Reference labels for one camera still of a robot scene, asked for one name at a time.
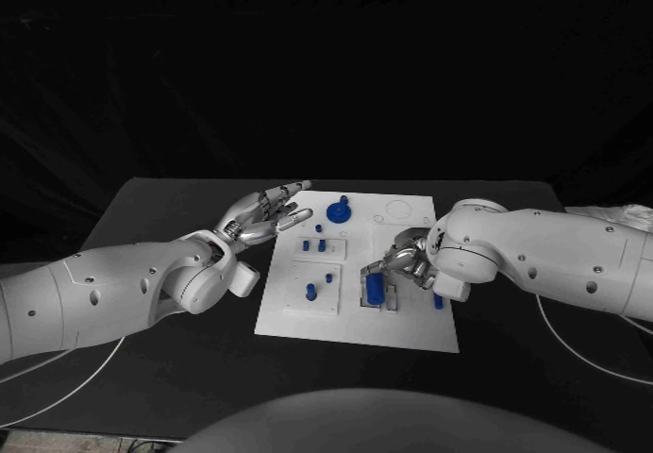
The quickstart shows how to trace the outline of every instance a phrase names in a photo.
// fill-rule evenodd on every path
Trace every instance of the white cable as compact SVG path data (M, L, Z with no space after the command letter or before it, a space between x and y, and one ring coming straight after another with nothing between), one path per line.
M66 351L63 351L60 354L57 354L57 356L55 357L50 357L46 361L43 361L42 363L37 363L34 366L30 366L30 368L27 368L26 370L20 371L18 373L16 373L14 375L10 375L7 377L3 377L0 379L0 384L4 384L4 382L10 381L11 379L17 378L18 376L23 376L24 374L27 374L30 371L34 371L37 368L40 368L43 365L46 365L47 363L53 362L56 359L60 359L66 354L69 354L70 352L73 351L73 349L68 349Z
M21 418L20 420L14 420L13 422L4 424L4 425L0 425L0 428L6 428L8 427L10 425L14 425L16 423L20 423L20 422L24 422L26 420L29 420L30 418L36 417L37 415L40 415L42 413L44 413L46 411L49 411L55 406L57 406L59 403L62 403L80 389L82 387L86 385L86 383L95 378L96 374L102 371L102 368L105 367L105 365L109 363L109 360L111 360L111 357L112 355L115 354L115 351L118 350L118 347L119 345L122 344L122 341L125 340L125 337L122 337L119 339L119 342L118 344L115 345L115 347L112 348L112 352L108 354L108 357L106 357L106 360L105 362L99 365L99 368L95 370L95 373L91 375L91 377L82 382L82 384L79 385L79 387L57 401L55 402L53 404L50 404L44 409L42 409L39 412L33 413L31 415L29 415L27 417Z
M571 353L573 354L573 356L581 360L584 361L586 364L589 364L594 368L597 368L598 370L601 370L602 372L608 373L608 375L612 375L612 376L617 376L618 378L624 378L624 379L628 379L628 380L634 380L635 382L641 383L641 384L646 384L646 385L653 385L653 382L650 380L643 380L643 379L637 379L635 377L630 377L630 376L624 376L621 375L620 373L615 373L614 371L610 371L608 369L602 368L602 366L598 366L595 363L591 363L575 351L573 349L571 348L571 346L565 343L565 340L560 338L560 336L558 335L558 332L555 331L553 329L553 326L550 325L550 323L548 322L548 318L546 318L546 314L545 314L545 309L542 307L542 300L540 300L540 297L535 294L535 296L537 297L537 305L540 306L540 312L542 312L542 317L543 317L543 320L546 322L546 325L548 325L548 328L550 329L550 332L553 332L553 335L555 335L555 338L559 340L559 342L562 343L562 345L565 346L565 348L571 351Z
M641 324L635 323L630 318L627 318L622 314L620 317L638 329L641 329L646 333L653 335L653 330L647 329Z

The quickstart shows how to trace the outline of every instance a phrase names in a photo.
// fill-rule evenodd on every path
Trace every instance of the black curtain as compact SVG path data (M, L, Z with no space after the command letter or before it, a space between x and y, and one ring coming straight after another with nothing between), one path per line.
M644 5L341 3L7 14L4 224L86 234L132 176L533 179L568 206L650 200Z

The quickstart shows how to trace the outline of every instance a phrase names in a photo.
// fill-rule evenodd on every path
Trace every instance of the blue object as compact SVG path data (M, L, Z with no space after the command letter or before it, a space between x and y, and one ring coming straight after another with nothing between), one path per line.
M442 297L434 293L432 300L435 301L435 310L441 310L442 307L445 306L442 302Z
M305 298L308 300L317 299L315 285L313 283L308 283L305 286Z
M350 207L347 203L347 197L343 195L340 201L326 208L326 218L334 224L343 224L350 219Z
M385 281L382 274L369 274L364 277L364 286L367 288L367 303L380 305L385 302Z

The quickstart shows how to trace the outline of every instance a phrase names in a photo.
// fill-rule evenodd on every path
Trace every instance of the table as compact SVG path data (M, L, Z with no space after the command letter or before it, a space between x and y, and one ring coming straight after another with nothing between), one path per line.
M119 190L82 250L167 242L212 227L246 193L287 180L134 178ZM441 217L464 198L507 210L562 211L550 187L529 181L314 181L315 191L429 195ZM563 349L535 296L499 276L452 303L460 354L253 335L274 241L242 259L261 273L248 298L228 294L202 315L167 317L135 333L102 373L18 428L181 440L249 406L301 392L388 388L454 396L517 412L618 451L650 442L653 388L611 377ZM653 379L631 326L614 315L543 300L560 336L595 363ZM37 411L83 381L115 346L83 348L0 386L0 423ZM1 376L40 361L21 358Z

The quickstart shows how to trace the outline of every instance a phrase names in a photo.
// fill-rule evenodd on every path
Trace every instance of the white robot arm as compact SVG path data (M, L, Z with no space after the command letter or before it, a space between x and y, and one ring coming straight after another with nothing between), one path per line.
M304 181L245 196L212 231L86 250L0 279L0 363L111 342L173 313L202 313L226 290L245 297L258 272L235 255L313 215L285 205L308 187Z
M457 301L500 272L533 294L653 321L651 234L591 217L462 200L434 228L398 235L362 275L389 270Z

